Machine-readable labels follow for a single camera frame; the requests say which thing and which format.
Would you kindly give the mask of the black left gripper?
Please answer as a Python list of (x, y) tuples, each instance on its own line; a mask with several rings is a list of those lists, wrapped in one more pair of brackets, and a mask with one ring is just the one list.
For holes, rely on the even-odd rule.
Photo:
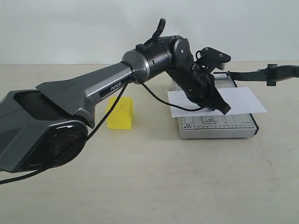
[(214, 77), (193, 63), (188, 69), (171, 68), (168, 75), (184, 91), (187, 98), (199, 107), (227, 114), (231, 107), (215, 88)]

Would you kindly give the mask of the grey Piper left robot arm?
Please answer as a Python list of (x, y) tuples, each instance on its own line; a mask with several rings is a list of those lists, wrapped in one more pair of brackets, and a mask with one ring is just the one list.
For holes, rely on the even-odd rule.
[(231, 57), (211, 47), (193, 56), (186, 38), (152, 37), (100, 70), (31, 90), (10, 91), (0, 103), (0, 169), (9, 173), (62, 166), (83, 149), (95, 106), (130, 83), (166, 72), (200, 108), (226, 114), (212, 71)]

